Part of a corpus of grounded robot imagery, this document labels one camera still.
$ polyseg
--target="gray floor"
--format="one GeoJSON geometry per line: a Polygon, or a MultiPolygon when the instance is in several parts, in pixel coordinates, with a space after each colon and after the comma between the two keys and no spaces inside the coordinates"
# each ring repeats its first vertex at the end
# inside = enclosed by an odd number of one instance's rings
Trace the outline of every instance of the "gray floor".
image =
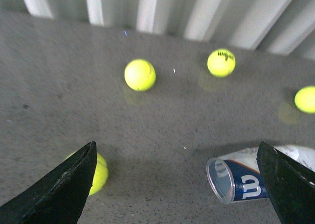
{"type": "Polygon", "coordinates": [[[95,140],[110,176],[80,224],[279,224],[268,199],[221,204],[206,162],[262,140],[315,148],[315,116],[293,104],[315,63],[230,48],[217,79],[206,60],[222,46],[126,33],[0,13],[0,205],[95,140]],[[156,69],[148,92],[124,81],[135,58],[156,69]]]}

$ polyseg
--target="corrugated metal panel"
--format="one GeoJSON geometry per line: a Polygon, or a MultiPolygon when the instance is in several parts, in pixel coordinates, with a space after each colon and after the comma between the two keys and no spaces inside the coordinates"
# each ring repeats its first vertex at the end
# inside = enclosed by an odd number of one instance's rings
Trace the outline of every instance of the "corrugated metal panel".
{"type": "Polygon", "coordinates": [[[0,6],[315,60],[315,0],[0,0],[0,6]]]}

